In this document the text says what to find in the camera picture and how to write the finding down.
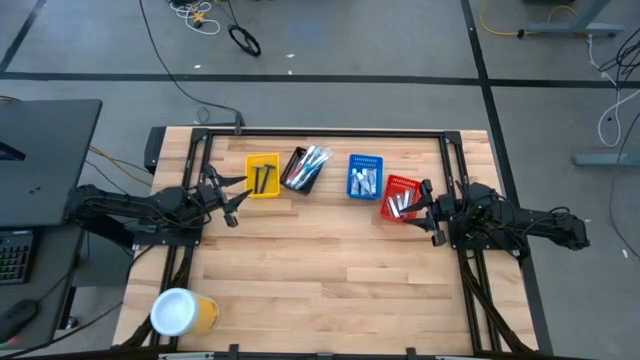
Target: cup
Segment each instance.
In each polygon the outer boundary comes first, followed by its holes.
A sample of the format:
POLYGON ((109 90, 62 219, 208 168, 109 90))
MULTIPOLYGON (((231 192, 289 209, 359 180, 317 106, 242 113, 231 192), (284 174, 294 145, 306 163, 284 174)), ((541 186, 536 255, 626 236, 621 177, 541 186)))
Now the cup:
POLYGON ((218 304, 181 288, 169 289, 151 307, 151 324, 164 336, 205 335, 218 320, 218 304))

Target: black desk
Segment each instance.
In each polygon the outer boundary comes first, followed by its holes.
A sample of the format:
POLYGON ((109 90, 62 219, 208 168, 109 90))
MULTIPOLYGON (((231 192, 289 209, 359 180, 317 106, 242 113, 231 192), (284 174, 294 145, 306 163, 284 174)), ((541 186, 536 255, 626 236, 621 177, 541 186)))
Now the black desk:
MULTIPOLYGON (((19 300, 40 298, 76 265, 83 230, 62 225, 64 205, 68 191, 77 186, 101 107, 99 100, 0 103, 0 141, 26 154, 24 161, 0 161, 0 227, 37 227, 41 234, 29 282, 0 286, 1 312, 19 300)), ((70 306, 72 280, 71 273, 2 349, 51 340, 65 305, 70 306)))
MULTIPOLYGON (((75 225, 45 229, 38 242, 38 250, 27 284, 0 287, 0 311, 22 299, 38 299, 60 278, 72 270, 84 231, 75 225)), ((58 285, 39 306, 38 316, 2 349, 23 349, 45 343, 62 318, 73 275, 58 285)))

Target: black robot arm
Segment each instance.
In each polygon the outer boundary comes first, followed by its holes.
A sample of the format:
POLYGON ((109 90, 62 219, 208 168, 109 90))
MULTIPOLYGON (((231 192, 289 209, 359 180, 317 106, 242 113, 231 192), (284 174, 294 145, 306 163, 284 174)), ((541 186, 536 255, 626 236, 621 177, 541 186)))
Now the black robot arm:
POLYGON ((246 177, 223 177, 211 165, 205 170, 207 181, 193 189, 168 187, 148 197, 106 192, 94 185, 79 186, 69 193, 65 219, 127 246, 135 234, 113 216, 141 220, 150 229, 147 232, 163 231, 179 236, 181 232, 201 229, 211 220, 210 213, 221 209, 227 226, 237 226, 233 213, 251 191, 227 199, 222 188, 246 177))
POLYGON ((453 234, 451 245, 456 249, 520 250, 521 256, 526 256, 526 235, 545 237, 571 250, 589 246, 584 222, 565 207, 551 211, 518 208, 494 189, 479 183, 469 185, 462 199, 454 199, 451 194, 434 199, 431 191, 431 182, 423 180, 418 202, 401 212, 427 209, 424 218, 406 222, 432 231, 434 246, 447 242, 438 225, 440 221, 448 222, 449 232, 453 234))

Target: red basket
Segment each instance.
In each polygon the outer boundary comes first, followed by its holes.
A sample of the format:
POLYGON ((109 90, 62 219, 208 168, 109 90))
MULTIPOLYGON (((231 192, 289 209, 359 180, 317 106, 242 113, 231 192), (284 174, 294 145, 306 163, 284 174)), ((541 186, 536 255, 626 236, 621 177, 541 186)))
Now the red basket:
POLYGON ((388 220, 402 222, 405 219, 415 219, 416 212, 407 213, 404 218, 395 218, 389 211, 389 203, 387 198, 389 196, 395 196, 397 194, 404 194, 406 190, 413 190, 413 200, 411 204, 415 204, 420 199, 420 182, 412 179, 403 178, 402 176, 389 175, 387 179, 387 187, 384 190, 384 196, 382 197, 382 206, 380 207, 380 215, 388 220))

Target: wooden tabletop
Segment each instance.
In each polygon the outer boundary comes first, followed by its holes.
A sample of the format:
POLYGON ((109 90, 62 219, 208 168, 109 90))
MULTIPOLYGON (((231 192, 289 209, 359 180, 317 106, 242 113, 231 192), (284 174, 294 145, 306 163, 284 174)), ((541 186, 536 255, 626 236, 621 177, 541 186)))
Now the wooden tabletop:
MULTIPOLYGON (((180 185, 190 134, 190 127, 167 128, 154 191, 180 185)), ((461 135, 471 182, 499 190, 487 133, 461 135)), ((208 336, 181 337, 179 349, 227 351, 237 343, 250 352, 404 354, 415 347, 418 354, 472 354, 455 251, 433 247, 430 234, 417 227, 382 219, 380 200, 345 194, 352 153, 382 156, 385 182, 389 174, 429 178, 434 194, 446 192, 436 140, 216 136, 211 164, 224 176, 239 176, 247 155, 279 153, 283 169, 296 146, 311 144, 328 145, 334 155, 309 196, 283 188, 277 198, 247 199, 233 229, 212 214, 189 288, 214 298, 220 319, 208 336)), ((227 193, 243 190, 238 184, 227 193)), ((147 316, 166 251, 151 250, 131 271, 114 343, 147 316)), ((536 348, 517 262, 502 251, 485 257, 496 307, 536 348)), ((476 308, 488 349, 485 318, 476 308)))

